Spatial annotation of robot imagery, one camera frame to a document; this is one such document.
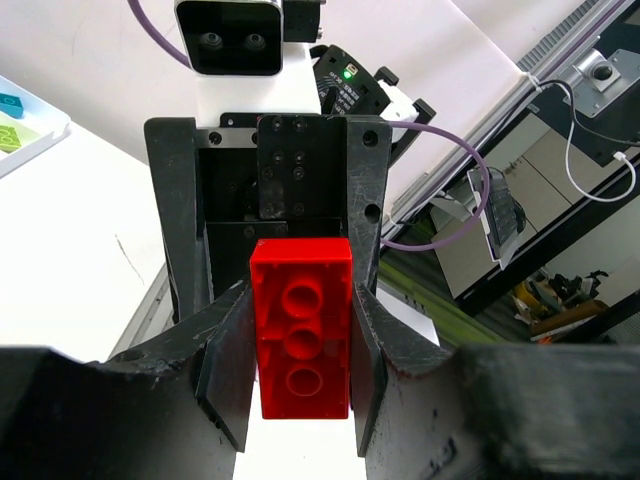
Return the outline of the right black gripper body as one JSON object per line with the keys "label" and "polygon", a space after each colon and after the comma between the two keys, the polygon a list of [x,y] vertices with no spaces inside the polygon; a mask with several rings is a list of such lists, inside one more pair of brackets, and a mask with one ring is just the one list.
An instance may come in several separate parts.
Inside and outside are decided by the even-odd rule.
{"label": "right black gripper body", "polygon": [[269,114],[196,127],[206,248],[211,226],[277,223],[292,237],[346,236],[346,120]]}

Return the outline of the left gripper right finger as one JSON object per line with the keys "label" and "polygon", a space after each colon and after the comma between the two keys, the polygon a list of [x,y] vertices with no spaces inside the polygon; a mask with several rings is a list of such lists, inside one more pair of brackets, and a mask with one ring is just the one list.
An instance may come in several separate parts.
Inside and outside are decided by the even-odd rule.
{"label": "left gripper right finger", "polygon": [[471,344],[448,353],[357,285],[351,403],[370,479],[635,479],[639,351]]}

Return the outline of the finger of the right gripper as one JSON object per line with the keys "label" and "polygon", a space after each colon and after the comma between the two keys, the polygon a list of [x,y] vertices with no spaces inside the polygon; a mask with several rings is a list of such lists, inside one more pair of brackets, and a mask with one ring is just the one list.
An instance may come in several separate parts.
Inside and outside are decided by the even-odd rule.
{"label": "finger of the right gripper", "polygon": [[189,118],[152,118],[144,125],[177,322],[210,304],[195,132]]}
{"label": "finger of the right gripper", "polygon": [[353,256],[353,279],[377,286],[382,210],[391,156],[392,129],[381,118],[346,120],[346,231]]}

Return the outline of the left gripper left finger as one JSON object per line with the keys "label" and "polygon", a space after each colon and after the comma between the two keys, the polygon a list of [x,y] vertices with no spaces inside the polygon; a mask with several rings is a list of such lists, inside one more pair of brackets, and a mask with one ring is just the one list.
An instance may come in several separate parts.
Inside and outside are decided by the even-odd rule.
{"label": "left gripper left finger", "polygon": [[1,351],[5,479],[229,479],[256,374],[251,287],[107,362]]}

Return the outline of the long red lego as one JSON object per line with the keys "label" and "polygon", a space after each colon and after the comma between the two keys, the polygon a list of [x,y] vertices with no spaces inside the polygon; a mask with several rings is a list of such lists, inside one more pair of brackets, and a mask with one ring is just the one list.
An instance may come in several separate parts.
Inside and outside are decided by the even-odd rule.
{"label": "long red lego", "polygon": [[347,418],[353,277],[348,239],[264,239],[249,266],[263,417]]}

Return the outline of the light green lego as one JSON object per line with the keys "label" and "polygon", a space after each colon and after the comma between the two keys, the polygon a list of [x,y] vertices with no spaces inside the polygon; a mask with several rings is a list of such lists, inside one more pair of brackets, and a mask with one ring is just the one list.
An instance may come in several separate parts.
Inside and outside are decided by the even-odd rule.
{"label": "light green lego", "polygon": [[40,135],[26,127],[1,125],[0,126],[0,149],[2,152],[11,154],[22,147],[30,145],[38,140]]}

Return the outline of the blue square lego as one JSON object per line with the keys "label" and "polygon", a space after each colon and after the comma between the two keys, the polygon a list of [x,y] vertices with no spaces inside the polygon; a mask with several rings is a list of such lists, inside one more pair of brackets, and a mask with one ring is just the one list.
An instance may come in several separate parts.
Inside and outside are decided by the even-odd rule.
{"label": "blue square lego", "polygon": [[0,110],[14,119],[24,117],[24,106],[19,97],[7,93],[0,93]]}

